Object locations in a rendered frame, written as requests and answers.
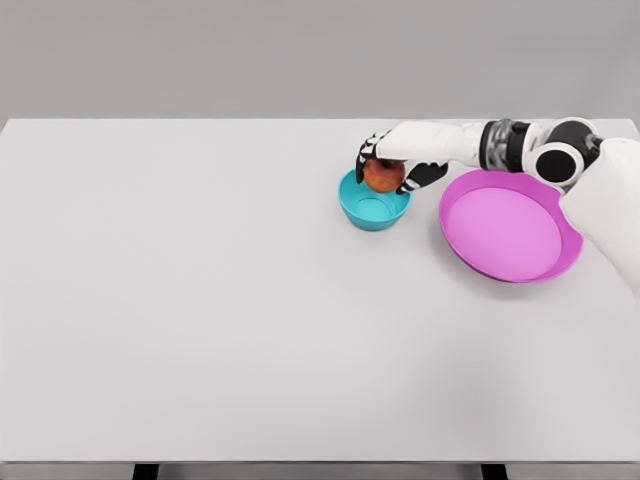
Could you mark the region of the blue bowl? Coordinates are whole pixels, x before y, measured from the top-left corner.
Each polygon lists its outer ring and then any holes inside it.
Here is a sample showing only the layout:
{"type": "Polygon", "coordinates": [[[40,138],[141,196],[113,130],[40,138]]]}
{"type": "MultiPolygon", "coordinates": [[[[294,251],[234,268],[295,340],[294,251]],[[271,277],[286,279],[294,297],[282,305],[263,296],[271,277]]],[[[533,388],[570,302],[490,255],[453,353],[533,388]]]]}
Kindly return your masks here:
{"type": "Polygon", "coordinates": [[[352,169],[339,182],[338,200],[354,226],[364,231],[381,231],[393,226],[405,214],[412,194],[374,192],[364,182],[356,182],[352,169]]]}

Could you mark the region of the pink plate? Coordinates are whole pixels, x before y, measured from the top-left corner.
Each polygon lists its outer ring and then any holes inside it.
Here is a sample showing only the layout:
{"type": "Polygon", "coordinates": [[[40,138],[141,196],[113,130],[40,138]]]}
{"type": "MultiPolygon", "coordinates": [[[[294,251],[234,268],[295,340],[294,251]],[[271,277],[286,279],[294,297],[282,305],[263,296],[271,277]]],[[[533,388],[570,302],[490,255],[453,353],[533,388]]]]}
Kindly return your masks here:
{"type": "Polygon", "coordinates": [[[440,227],[475,271],[508,283],[543,282],[569,270],[584,245],[562,213],[560,197],[526,174],[473,170],[444,190],[440,227]]]}

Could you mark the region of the red apple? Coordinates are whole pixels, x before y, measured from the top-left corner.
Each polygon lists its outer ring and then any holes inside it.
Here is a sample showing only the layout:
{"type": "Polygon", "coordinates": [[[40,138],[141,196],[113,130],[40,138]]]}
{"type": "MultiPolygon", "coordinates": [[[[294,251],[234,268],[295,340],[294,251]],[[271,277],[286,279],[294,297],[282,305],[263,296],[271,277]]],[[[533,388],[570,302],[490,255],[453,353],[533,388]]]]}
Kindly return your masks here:
{"type": "Polygon", "coordinates": [[[397,190],[405,177],[403,162],[371,159],[363,167],[363,180],[374,192],[390,193],[397,190]]]}

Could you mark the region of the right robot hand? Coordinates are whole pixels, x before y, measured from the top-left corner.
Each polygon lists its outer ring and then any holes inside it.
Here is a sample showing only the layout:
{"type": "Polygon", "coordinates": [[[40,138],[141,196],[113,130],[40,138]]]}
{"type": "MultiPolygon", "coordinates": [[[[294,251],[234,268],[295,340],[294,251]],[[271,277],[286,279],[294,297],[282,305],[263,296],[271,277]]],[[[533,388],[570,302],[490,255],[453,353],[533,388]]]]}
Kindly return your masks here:
{"type": "Polygon", "coordinates": [[[457,131],[453,125],[425,121],[407,121],[396,127],[374,133],[359,148],[355,166],[356,183],[365,182],[371,190],[379,193],[394,191],[398,195],[408,194],[442,178],[448,171],[445,164],[450,159],[449,140],[457,131]],[[381,170],[389,166],[398,170],[403,167],[402,180],[383,180],[393,183],[383,188],[371,186],[366,180],[374,175],[374,164],[381,170]]]}

